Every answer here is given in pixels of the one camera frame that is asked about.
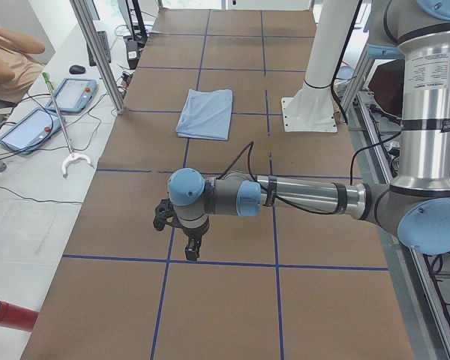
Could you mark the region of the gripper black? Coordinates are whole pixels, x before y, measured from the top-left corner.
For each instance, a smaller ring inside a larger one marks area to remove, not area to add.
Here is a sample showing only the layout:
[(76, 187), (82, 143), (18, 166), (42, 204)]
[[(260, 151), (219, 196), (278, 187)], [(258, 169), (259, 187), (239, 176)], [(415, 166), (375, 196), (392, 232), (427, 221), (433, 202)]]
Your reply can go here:
[(208, 224), (203, 224), (197, 228), (182, 228), (182, 232), (188, 237), (188, 243), (184, 248), (184, 254), (188, 261), (197, 261), (200, 258), (202, 237), (208, 232), (208, 230)]

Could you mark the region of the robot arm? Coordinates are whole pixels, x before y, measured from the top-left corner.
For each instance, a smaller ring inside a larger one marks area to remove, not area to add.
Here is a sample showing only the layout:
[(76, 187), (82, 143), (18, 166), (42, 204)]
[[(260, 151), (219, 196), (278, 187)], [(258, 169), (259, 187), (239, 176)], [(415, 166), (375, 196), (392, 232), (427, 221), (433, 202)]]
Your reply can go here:
[(405, 60), (400, 168), (390, 184), (341, 184), (226, 170), (175, 171), (154, 227), (179, 228), (195, 261), (210, 215), (251, 217), (263, 206), (349, 215), (427, 255), (450, 251), (450, 1), (374, 1), (368, 47)]

